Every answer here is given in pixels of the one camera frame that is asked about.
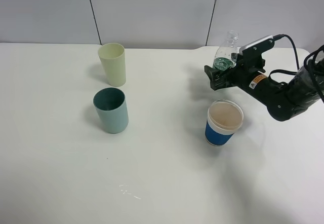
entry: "orange sticker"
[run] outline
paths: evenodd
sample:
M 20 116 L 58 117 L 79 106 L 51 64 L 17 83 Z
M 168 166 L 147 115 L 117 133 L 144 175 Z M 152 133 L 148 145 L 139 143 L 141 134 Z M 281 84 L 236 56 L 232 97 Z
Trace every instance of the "orange sticker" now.
M 254 89 L 257 86 L 257 84 L 265 78 L 267 78 L 267 76 L 265 76 L 264 74 L 259 74 L 251 81 L 249 87 Z

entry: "white table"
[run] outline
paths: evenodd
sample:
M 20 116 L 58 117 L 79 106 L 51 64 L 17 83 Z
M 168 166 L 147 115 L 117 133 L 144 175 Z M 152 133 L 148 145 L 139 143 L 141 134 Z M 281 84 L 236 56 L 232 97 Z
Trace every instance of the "white table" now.
M 108 87 L 98 48 L 0 44 L 0 223 L 324 222 L 321 102 L 278 122 L 239 88 L 210 89 L 217 47 L 127 49 L 130 123 L 111 135 L 92 105 Z M 292 49 L 264 58 L 295 70 Z M 204 138 L 217 99 L 245 113 L 223 147 Z

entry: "cup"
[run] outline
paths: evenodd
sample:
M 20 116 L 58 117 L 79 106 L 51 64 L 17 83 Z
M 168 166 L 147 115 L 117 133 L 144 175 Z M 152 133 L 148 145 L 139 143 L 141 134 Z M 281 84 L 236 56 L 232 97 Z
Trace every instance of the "cup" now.
M 243 118 L 243 111 L 236 103 L 228 100 L 215 101 L 208 109 L 206 140 L 211 145 L 224 145 L 241 127 Z
M 117 88 L 106 88 L 95 95 L 93 104 L 105 131 L 117 134 L 128 125 L 125 94 Z
M 98 50 L 98 56 L 111 86 L 126 82 L 125 48 L 118 43 L 108 43 Z

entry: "cup rim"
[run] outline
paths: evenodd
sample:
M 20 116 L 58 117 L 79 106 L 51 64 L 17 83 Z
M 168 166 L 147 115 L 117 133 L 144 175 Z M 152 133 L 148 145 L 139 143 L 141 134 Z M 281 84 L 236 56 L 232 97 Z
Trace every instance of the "cup rim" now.
M 122 102 L 118 107 L 116 107 L 116 108 L 114 108 L 114 109 L 112 109 L 112 110 L 103 110 L 103 109 L 100 109 L 100 108 L 97 107 L 96 104 L 95 104 L 95 98 L 96 98 L 96 96 L 97 96 L 100 92 L 105 91 L 105 90 L 118 90 L 118 91 L 122 92 L 123 97 L 124 97 L 123 102 Z M 120 89 L 118 89 L 118 88 L 115 88 L 115 87 L 108 87 L 108 88 L 104 88 L 104 89 L 98 91 L 98 92 L 95 94 L 95 96 L 93 97 L 92 102 L 93 102 L 93 105 L 95 106 L 95 108 L 98 109 L 98 110 L 100 110 L 100 111 L 115 111 L 115 110 L 119 109 L 119 108 L 124 104 L 125 100 L 126 100 L 126 96 L 125 96 L 125 93 L 124 93 L 122 90 L 120 90 Z
M 100 50 L 102 50 L 103 48 L 105 48 L 105 47 L 108 47 L 108 46 L 110 46 L 110 45 L 119 45 L 119 46 L 121 46 L 122 48 L 123 48 L 123 52 L 119 55 L 119 56 L 117 56 L 117 57 L 114 57 L 114 58 L 104 58 L 104 57 L 102 57 L 102 56 L 100 56 Z M 110 60 L 110 59 L 117 59 L 117 58 L 119 58 L 119 57 L 121 57 L 123 54 L 125 53 L 125 48 L 124 48 L 124 46 L 122 45 L 122 44 L 119 44 L 119 43 L 106 43 L 106 44 L 104 44 L 104 45 L 102 45 L 99 49 L 98 49 L 98 56 L 100 57 L 100 58 L 103 58 L 103 59 L 107 59 L 107 60 Z
M 211 108 L 213 105 L 215 105 L 215 104 L 217 104 L 217 103 L 228 103 L 228 104 L 231 104 L 232 106 L 234 106 L 234 107 L 239 111 L 239 113 L 241 114 L 241 117 L 242 117 L 241 122 L 240 122 L 238 125 L 236 125 L 236 126 L 225 126 L 225 125 L 222 125 L 222 124 L 216 122 L 216 121 L 211 117 L 209 110 L 210 110 L 210 108 Z M 213 123 L 215 126 L 217 126 L 218 128 L 221 128 L 222 130 L 225 130 L 225 131 L 230 132 L 230 131 L 233 131 L 233 130 L 237 130 L 237 129 L 239 129 L 239 128 L 242 126 L 242 124 L 243 124 L 243 119 L 244 119 L 244 113 L 243 113 L 242 108 L 241 108 L 238 104 L 236 104 L 235 102 L 230 101 L 230 100 L 224 100 L 224 99 L 222 99 L 222 100 L 214 101 L 214 102 L 212 103 L 212 105 L 208 108 L 208 117 L 210 118 L 210 120 L 212 121 L 212 123 Z

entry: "white wall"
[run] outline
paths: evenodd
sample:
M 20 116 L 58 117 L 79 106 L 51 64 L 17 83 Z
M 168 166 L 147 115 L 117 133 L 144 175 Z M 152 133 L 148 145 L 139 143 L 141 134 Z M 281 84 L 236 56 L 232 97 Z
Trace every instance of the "white wall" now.
M 0 42 L 98 44 L 89 0 L 0 0 Z
M 198 48 L 214 0 L 92 0 L 102 43 L 128 48 Z
M 208 45 L 221 44 L 226 32 L 235 29 L 240 45 L 285 33 L 297 47 L 313 51 L 324 44 L 323 4 L 324 0 L 217 0 Z M 282 40 L 277 47 L 291 47 Z

